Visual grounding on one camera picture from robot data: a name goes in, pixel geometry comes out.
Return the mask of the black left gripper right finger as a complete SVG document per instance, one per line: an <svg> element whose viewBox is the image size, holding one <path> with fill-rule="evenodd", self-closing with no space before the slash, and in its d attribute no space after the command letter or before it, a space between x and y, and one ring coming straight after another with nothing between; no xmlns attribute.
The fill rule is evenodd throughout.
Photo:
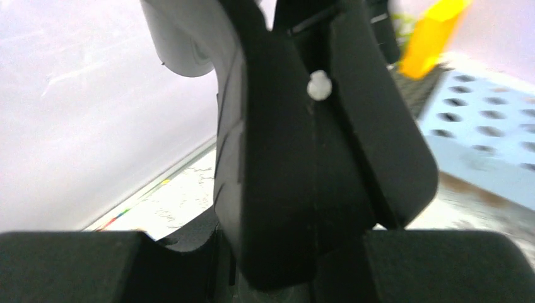
<svg viewBox="0 0 535 303"><path fill-rule="evenodd" d="M506 236L373 231L329 253L314 302L533 302L534 272Z"/></svg>

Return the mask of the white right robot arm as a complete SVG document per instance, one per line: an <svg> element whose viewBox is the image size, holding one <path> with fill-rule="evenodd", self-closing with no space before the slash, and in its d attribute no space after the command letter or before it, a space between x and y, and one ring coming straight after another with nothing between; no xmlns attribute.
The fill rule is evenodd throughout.
<svg viewBox="0 0 535 303"><path fill-rule="evenodd" d="M438 170L387 69L366 1L143 1L156 51L183 74L181 34L218 80L214 206L247 281L311 281L366 229L406 227Z"/></svg>

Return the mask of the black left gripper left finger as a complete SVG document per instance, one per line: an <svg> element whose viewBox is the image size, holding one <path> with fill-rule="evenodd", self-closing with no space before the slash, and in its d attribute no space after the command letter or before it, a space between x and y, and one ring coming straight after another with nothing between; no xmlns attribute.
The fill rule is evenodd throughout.
<svg viewBox="0 0 535 303"><path fill-rule="evenodd" d="M143 232L1 234L2 302L232 302L234 265L208 209Z"/></svg>

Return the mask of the light blue music stand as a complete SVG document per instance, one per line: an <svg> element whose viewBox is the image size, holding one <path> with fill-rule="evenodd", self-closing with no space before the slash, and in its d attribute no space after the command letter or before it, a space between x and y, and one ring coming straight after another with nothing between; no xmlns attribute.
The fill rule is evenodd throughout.
<svg viewBox="0 0 535 303"><path fill-rule="evenodd" d="M448 71L418 125L440 171L534 209L534 94Z"/></svg>

